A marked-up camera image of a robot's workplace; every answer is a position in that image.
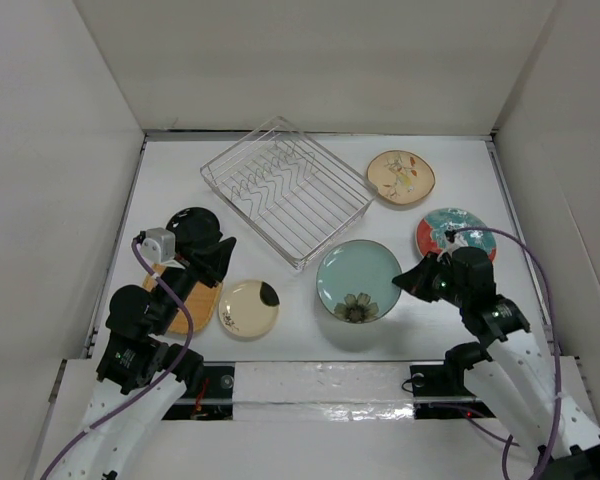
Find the cream plate with black spot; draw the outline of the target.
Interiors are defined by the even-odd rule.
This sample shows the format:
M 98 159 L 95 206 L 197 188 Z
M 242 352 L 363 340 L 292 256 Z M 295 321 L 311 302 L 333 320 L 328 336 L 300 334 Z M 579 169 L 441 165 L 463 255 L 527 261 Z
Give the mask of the cream plate with black spot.
M 261 280 L 245 280 L 224 291 L 218 304 L 221 325 L 241 339 L 256 339 L 276 324 L 280 299 L 275 289 Z

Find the light blue flower plate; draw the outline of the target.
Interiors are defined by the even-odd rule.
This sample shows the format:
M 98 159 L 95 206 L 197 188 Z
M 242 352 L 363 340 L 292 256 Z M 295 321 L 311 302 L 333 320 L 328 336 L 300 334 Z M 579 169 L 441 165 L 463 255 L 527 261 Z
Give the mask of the light blue flower plate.
M 319 264 L 316 290 L 324 308 L 349 324 L 374 322 L 397 304 L 401 290 L 392 283 L 401 273 L 394 254 L 366 239 L 344 242 Z

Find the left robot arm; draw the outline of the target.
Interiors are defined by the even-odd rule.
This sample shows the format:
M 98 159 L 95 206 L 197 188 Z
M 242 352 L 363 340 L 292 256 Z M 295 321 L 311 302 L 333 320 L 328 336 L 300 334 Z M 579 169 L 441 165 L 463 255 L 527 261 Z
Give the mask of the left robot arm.
M 87 408 L 44 479 L 127 478 L 164 414 L 202 387 L 204 359 L 190 348 L 194 317 L 185 300 L 197 284 L 224 279 L 237 241 L 165 253 L 150 235 L 140 232 L 131 248 L 156 284 L 150 291 L 126 285 L 112 296 Z

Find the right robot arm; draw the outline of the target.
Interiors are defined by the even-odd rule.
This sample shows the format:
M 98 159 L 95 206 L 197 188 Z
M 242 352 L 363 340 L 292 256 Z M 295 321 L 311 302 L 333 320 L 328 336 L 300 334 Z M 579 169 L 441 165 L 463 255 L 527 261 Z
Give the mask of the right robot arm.
M 541 351 L 519 307 L 498 294 L 485 251 L 430 252 L 392 282 L 458 307 L 475 339 L 446 352 L 443 384 L 484 403 L 534 463 L 533 478 L 600 479 L 600 427 L 563 388 L 559 359 Z

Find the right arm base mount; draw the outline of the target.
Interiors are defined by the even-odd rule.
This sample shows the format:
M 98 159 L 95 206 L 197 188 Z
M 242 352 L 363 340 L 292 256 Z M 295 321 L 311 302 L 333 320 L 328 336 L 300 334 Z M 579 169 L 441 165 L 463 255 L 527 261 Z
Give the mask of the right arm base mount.
M 402 388 L 413 399 L 416 420 L 494 418 L 466 388 L 456 385 L 442 363 L 413 363 Z

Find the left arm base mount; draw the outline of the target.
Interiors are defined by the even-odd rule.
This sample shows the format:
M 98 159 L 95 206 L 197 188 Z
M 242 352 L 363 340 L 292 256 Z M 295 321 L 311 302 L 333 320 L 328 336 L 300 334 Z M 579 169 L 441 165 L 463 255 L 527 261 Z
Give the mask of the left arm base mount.
M 195 390 L 187 391 L 164 414 L 164 421 L 224 421 L 233 418 L 235 364 L 212 362 Z

